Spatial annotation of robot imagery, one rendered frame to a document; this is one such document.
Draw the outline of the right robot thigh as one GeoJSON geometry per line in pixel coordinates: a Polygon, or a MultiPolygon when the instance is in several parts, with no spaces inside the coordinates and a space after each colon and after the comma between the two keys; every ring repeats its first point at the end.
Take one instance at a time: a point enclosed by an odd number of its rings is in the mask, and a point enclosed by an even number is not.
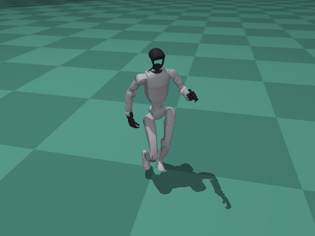
{"type": "Polygon", "coordinates": [[[159,159],[156,124],[155,119],[151,113],[145,115],[143,119],[143,124],[145,126],[145,132],[148,140],[149,151],[150,154],[152,155],[152,161],[159,159]]]}

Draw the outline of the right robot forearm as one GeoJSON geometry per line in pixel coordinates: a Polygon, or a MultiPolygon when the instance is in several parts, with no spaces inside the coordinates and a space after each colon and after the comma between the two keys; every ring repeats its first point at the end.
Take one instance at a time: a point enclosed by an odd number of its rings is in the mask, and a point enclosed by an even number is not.
{"type": "Polygon", "coordinates": [[[126,116],[130,117],[129,113],[132,112],[133,99],[131,98],[131,93],[129,91],[126,92],[125,102],[126,102],[126,106],[125,106],[126,116]]]}

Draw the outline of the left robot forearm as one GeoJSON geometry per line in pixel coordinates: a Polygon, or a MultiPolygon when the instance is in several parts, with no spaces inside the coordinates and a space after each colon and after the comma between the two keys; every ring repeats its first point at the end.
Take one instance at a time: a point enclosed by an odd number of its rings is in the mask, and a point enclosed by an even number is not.
{"type": "MultiPolygon", "coordinates": [[[[186,87],[186,86],[185,86],[186,87]]],[[[189,93],[188,88],[186,87],[186,90],[183,91],[183,96],[186,98],[187,101],[190,101],[188,97],[186,96],[189,93]]]]}

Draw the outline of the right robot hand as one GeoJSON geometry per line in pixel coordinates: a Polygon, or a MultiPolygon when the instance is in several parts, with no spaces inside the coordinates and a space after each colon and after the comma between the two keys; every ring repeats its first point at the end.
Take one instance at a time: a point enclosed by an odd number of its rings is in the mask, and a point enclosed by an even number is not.
{"type": "Polygon", "coordinates": [[[134,127],[134,128],[139,128],[139,127],[136,126],[136,125],[139,126],[139,124],[137,124],[137,123],[134,121],[134,119],[133,119],[133,113],[130,112],[129,115],[130,115],[130,117],[127,116],[129,125],[130,125],[131,127],[134,127]]]}

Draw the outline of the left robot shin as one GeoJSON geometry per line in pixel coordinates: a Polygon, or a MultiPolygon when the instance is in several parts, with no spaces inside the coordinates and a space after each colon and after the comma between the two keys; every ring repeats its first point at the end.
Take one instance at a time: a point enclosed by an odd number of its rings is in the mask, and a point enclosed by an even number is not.
{"type": "Polygon", "coordinates": [[[168,147],[161,147],[160,146],[160,150],[159,150],[159,152],[160,152],[160,154],[159,154],[159,159],[158,159],[158,161],[163,161],[163,159],[164,159],[164,157],[168,154],[168,152],[169,152],[169,148],[170,148],[170,145],[168,146],[168,147]]]}

